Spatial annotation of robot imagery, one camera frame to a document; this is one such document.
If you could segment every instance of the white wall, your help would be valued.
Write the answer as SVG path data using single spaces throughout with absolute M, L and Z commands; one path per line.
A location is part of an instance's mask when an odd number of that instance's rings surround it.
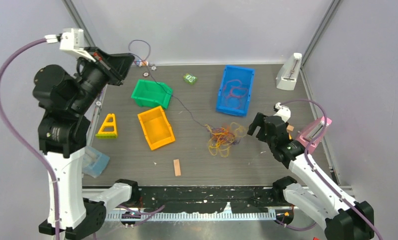
M 0 66 L 25 44 L 74 26 L 61 0 L 0 0 Z M 33 77 L 49 64 L 61 65 L 72 74 L 76 61 L 60 52 L 58 44 L 44 43 L 21 54 L 1 85 L 5 112 L 36 148 L 44 111 L 32 95 Z M 0 121 L 0 240 L 45 239 L 38 225 L 47 218 L 48 208 L 46 170 Z
M 398 0 L 344 0 L 305 72 L 342 182 L 398 240 Z
M 73 0 L 110 53 L 133 39 L 156 64 L 282 63 L 303 53 L 332 0 Z M 146 56 L 147 47 L 132 49 Z

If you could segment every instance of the green plastic bin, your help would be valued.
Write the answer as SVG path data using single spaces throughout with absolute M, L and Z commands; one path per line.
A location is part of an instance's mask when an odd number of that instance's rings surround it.
M 131 98 L 140 107 L 168 108 L 173 90 L 163 82 L 139 79 L 135 85 Z

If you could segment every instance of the dark wooden tabletop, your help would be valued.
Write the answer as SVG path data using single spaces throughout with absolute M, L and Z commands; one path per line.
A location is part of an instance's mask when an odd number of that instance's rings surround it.
M 293 91 L 276 88 L 276 76 L 281 65 L 244 65 L 255 69 L 253 90 L 246 117 L 216 112 L 217 94 L 224 65 L 158 66 L 152 75 L 164 82 L 200 123 L 220 127 L 236 122 L 248 127 L 257 112 L 274 114 L 277 102 L 306 99 L 304 84 L 299 78 Z M 103 173 L 92 178 L 85 175 L 84 186 L 110 186 L 118 179 L 137 181 L 140 186 L 194 186 L 194 185 L 267 185 L 287 175 L 295 176 L 272 156 L 268 146 L 255 136 L 245 136 L 240 144 L 230 148 L 228 157 L 212 156 L 207 142 L 210 138 L 205 128 L 195 123 L 189 112 L 174 98 L 165 110 L 172 126 L 175 142 L 151 151 L 145 140 L 137 114 L 149 107 L 139 107 L 131 95 L 138 79 L 143 77 L 143 67 L 133 66 L 122 86 L 108 86 L 99 116 L 98 131 L 108 113 L 116 115 L 117 139 L 93 140 L 92 146 L 110 156 Z M 198 78 L 194 85 L 183 81 L 189 73 Z M 308 103 L 291 103 L 289 123 L 294 134 L 314 120 Z M 319 166 L 329 173 L 329 164 L 321 144 L 313 153 Z M 175 176 L 173 160 L 179 159 L 181 176 Z

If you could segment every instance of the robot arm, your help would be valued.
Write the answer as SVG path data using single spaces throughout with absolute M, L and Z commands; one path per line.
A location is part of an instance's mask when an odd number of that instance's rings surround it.
M 271 116 L 258 112 L 247 134 L 253 135 L 256 128 L 260 127 L 256 135 L 258 140 L 267 143 L 274 158 L 297 175 L 313 194 L 306 191 L 294 178 L 287 176 L 273 183 L 273 197 L 303 210 L 324 229 L 327 240 L 372 239 L 374 232 L 344 203 L 344 200 L 353 203 L 372 223 L 373 208 L 366 201 L 357 202 L 343 192 L 308 154 L 310 165 L 305 158 L 305 146 L 300 141 L 293 140 L 287 132 L 287 116 L 290 117 L 290 110 L 280 103 L 275 105 L 274 110 L 276 113 Z M 322 177 L 341 193 L 341 197 L 336 196 L 316 172 L 321 173 Z
M 69 240 L 81 240 L 98 231 L 106 217 L 121 203 L 136 203 L 137 182 L 120 179 L 100 195 L 82 197 L 82 162 L 90 121 L 84 116 L 106 84 L 120 86 L 134 56 L 107 54 L 97 47 L 82 47 L 84 32 L 67 28 L 45 36 L 48 43 L 77 58 L 77 74 L 69 75 L 59 65 L 48 65 L 34 77 L 33 96 L 44 109 L 38 126 L 39 148 L 54 169 L 59 190 L 59 219 L 55 219 L 54 190 L 49 176 L 49 217 L 39 225 L 40 233 L 55 234 L 56 222 Z

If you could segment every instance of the yellow triangle block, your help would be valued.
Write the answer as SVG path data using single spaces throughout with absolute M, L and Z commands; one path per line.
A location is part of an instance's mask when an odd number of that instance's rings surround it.
M 116 139 L 118 137 L 117 132 L 117 118 L 115 113 L 108 113 L 105 120 L 102 123 L 99 131 L 96 133 L 98 139 Z

